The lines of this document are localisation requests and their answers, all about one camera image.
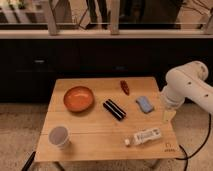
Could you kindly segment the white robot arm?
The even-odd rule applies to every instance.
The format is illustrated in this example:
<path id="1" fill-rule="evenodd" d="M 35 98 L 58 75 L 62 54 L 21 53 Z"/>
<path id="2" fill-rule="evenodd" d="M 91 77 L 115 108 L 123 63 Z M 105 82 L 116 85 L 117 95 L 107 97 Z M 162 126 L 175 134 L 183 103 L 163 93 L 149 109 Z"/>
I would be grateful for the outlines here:
<path id="1" fill-rule="evenodd" d="M 160 98 L 166 109 L 177 110 L 185 99 L 213 115 L 213 86 L 207 84 L 209 70 L 201 61 L 192 61 L 170 69 Z"/>

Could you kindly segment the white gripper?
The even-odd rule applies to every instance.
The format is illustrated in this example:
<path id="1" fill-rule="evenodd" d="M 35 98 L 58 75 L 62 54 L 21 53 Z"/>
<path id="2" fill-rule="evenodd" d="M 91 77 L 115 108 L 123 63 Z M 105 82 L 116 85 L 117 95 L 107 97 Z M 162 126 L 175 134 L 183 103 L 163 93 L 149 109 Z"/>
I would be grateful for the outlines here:
<path id="1" fill-rule="evenodd" d="M 165 96 L 161 95 L 160 96 L 161 102 L 165 107 L 165 111 L 163 113 L 163 122 L 167 123 L 170 122 L 174 116 L 176 115 L 176 109 L 177 107 L 171 103 Z"/>

